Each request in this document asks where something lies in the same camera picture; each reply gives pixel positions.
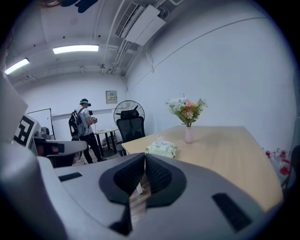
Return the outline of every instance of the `backpack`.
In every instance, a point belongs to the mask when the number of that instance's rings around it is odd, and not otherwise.
[[[74,110],[74,112],[71,113],[71,117],[69,119],[69,127],[70,127],[70,132],[72,137],[78,135],[79,138],[80,136],[84,135],[85,128],[81,120],[81,117],[79,116],[83,109],[84,108],[80,109],[78,113],[76,110]]]

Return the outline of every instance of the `man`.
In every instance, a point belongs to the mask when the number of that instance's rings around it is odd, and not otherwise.
[[[96,123],[95,120],[91,120],[90,119],[90,113],[88,110],[88,107],[91,106],[91,104],[89,103],[89,101],[84,98],[80,101],[80,106],[78,106],[76,108],[76,112],[79,113],[79,116],[82,120],[82,123],[84,125],[84,134],[82,136],[80,136],[80,140],[82,141],[86,141],[87,144],[93,149],[93,152],[98,160],[98,162],[104,161],[105,159],[102,159],[101,154],[100,154],[100,150],[94,135],[94,132],[92,130],[91,125]],[[88,163],[93,163],[92,158],[89,154],[89,148],[87,148],[86,150],[83,151],[83,154],[86,158],[86,160],[88,161]]]

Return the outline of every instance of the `gray t-shirt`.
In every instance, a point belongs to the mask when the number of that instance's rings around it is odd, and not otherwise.
[[[79,113],[80,109],[82,109],[81,106],[76,107],[76,112]],[[87,108],[83,108],[83,110],[80,112],[80,118],[85,129],[84,135],[94,133],[92,127],[89,126],[88,123],[86,122],[86,118],[89,116],[90,116],[89,110]]]

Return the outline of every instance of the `wooden table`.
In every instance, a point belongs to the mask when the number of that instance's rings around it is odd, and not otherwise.
[[[103,149],[102,149],[102,147],[101,147],[101,141],[100,141],[99,135],[100,135],[100,134],[105,134],[106,144],[107,144],[107,150],[110,150],[111,147],[110,147],[110,145],[109,145],[109,140],[108,140],[108,135],[107,135],[107,133],[110,133],[110,134],[111,134],[111,139],[112,139],[112,148],[113,148],[113,152],[114,152],[114,153],[117,153],[116,145],[115,145],[114,139],[113,139],[113,132],[114,132],[114,131],[117,131],[117,130],[119,130],[119,129],[118,129],[117,127],[115,127],[115,128],[111,128],[111,129],[100,130],[100,131],[97,131],[97,132],[95,133],[95,135],[96,135],[96,137],[97,137],[97,142],[98,142],[98,146],[99,146],[99,149],[100,149],[100,153],[101,153],[102,156],[104,156],[104,153],[103,153]]]
[[[178,147],[175,159],[217,172],[248,193],[264,211],[282,202],[282,190],[271,163],[244,127],[193,126],[191,144],[183,141],[185,128],[176,126],[122,146],[129,154],[145,152],[147,146],[163,136]]]

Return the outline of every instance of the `wall sign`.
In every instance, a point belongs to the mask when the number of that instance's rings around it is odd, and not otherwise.
[[[106,104],[118,103],[117,91],[106,91]]]

